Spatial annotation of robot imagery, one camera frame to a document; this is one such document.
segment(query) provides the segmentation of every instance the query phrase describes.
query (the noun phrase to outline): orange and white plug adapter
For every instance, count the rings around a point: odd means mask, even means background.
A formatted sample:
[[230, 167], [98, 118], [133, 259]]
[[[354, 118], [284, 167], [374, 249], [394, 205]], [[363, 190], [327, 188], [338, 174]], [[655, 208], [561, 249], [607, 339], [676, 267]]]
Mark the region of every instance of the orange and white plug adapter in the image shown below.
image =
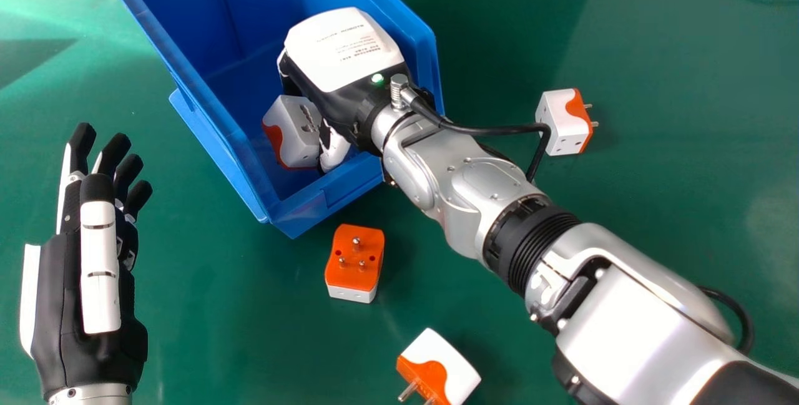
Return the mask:
[[336, 299], [371, 303], [383, 267], [383, 231], [341, 224], [333, 235], [325, 283]]
[[585, 151], [594, 135], [596, 121], [588, 118], [587, 109], [577, 89], [552, 90], [541, 95], [536, 109], [536, 121], [549, 124], [552, 137], [547, 144], [547, 154], [568, 155]]
[[397, 371], [408, 382], [400, 402], [417, 391], [425, 405], [461, 405], [480, 383], [462, 354], [430, 328], [397, 357]]

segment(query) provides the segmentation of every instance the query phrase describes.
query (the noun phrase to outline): metal prong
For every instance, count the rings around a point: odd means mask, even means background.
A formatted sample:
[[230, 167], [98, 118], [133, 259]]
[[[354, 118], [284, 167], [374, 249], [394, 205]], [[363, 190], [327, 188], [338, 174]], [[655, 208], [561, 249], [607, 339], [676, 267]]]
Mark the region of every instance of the metal prong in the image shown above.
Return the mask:
[[416, 382], [416, 380], [412, 381], [411, 384], [408, 385], [408, 387], [405, 388], [402, 393], [399, 394], [399, 396], [397, 396], [397, 400], [399, 400], [399, 402], [405, 402], [408, 400], [408, 397], [411, 397], [411, 394], [416, 391], [417, 386], [419, 386], [419, 383]]

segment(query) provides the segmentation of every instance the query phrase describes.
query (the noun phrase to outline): blue storage box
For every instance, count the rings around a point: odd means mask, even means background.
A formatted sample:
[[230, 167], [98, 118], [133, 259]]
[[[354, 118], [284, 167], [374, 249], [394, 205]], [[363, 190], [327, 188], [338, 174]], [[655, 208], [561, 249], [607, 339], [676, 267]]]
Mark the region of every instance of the blue storage box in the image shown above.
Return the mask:
[[357, 154], [320, 177], [277, 163], [262, 121], [282, 93], [277, 55], [294, 25], [338, 7], [364, 10], [402, 50], [443, 113], [436, 41], [400, 0], [123, 0], [177, 84], [169, 96], [252, 214], [295, 238], [382, 181], [380, 161]]

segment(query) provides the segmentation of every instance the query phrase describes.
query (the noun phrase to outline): black cable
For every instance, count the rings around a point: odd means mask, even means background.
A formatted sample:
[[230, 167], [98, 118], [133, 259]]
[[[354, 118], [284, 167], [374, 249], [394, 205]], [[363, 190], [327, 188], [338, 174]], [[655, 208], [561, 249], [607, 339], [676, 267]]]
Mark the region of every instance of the black cable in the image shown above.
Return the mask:
[[471, 127], [454, 124], [446, 120], [442, 115], [439, 115], [431, 107], [428, 107], [421, 97], [411, 101], [411, 110], [419, 115], [422, 115], [427, 120], [432, 121], [436, 126], [442, 129], [449, 129], [453, 132], [459, 132], [472, 137], [488, 137], [488, 135], [516, 135], [520, 133], [534, 133], [541, 132], [541, 139], [539, 146], [536, 147], [536, 154], [533, 155], [533, 160], [530, 162], [530, 167], [527, 168], [527, 181], [532, 182], [536, 177], [536, 172], [539, 169], [539, 164], [544, 157], [544, 152], [547, 150], [552, 135], [552, 129], [547, 124], [533, 123], [533, 124], [519, 124], [516, 126], [496, 126], [496, 127]]
[[707, 288], [707, 286], [700, 286], [699, 289], [710, 299], [727, 305], [735, 313], [735, 316], [741, 321], [741, 341], [738, 342], [737, 349], [744, 355], [749, 354], [752, 346], [754, 346], [754, 323], [752, 322], [752, 317], [740, 303], [737, 303], [735, 299], [727, 294], [713, 288]]

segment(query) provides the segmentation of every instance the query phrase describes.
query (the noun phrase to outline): black fingertip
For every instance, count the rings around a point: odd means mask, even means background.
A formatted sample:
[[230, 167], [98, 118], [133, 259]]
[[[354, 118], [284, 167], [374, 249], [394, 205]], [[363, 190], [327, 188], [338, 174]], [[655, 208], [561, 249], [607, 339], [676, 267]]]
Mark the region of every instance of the black fingertip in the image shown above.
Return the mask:
[[128, 200], [128, 188], [130, 188], [130, 185], [144, 167], [145, 164], [142, 161], [142, 157], [138, 157], [137, 154], [128, 155], [120, 163], [117, 173], [114, 175], [114, 190], [117, 192], [118, 200], [122, 201], [122, 203]]
[[152, 196], [152, 186], [146, 180], [139, 180], [128, 194], [125, 201], [125, 214], [131, 215], [134, 220], [138, 218], [139, 211], [145, 206]]
[[69, 137], [69, 141], [67, 141], [71, 148], [71, 160], [69, 161], [71, 171], [89, 172], [89, 163], [86, 159], [89, 157], [96, 138], [97, 132], [94, 131], [91, 124], [80, 123], [75, 127], [72, 137]]
[[97, 172], [113, 177], [114, 172], [117, 170], [117, 165], [128, 153], [130, 146], [128, 135], [124, 133], [114, 135], [100, 153], [100, 165], [97, 167]]
[[90, 174], [81, 183], [81, 203], [103, 200], [114, 203], [114, 183], [105, 174]]

